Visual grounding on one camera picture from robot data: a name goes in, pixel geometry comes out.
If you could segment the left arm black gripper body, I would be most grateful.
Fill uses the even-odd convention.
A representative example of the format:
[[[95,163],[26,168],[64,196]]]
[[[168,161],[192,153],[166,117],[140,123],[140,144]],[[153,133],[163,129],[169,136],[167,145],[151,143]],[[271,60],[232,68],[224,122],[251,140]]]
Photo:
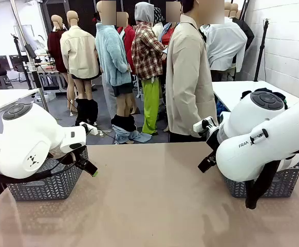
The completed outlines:
[[[75,165],[77,167],[86,167],[88,163],[88,153],[87,150],[75,150],[74,155],[76,158],[76,163]]]

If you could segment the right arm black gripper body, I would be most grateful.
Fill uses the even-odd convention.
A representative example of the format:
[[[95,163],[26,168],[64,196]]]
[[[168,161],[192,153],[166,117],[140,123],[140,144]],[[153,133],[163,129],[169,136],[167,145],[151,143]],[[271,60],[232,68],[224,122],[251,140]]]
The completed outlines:
[[[219,147],[219,142],[217,140],[217,134],[219,131],[219,127],[206,127],[206,143],[208,146],[213,150],[213,153],[215,154],[218,147]]]

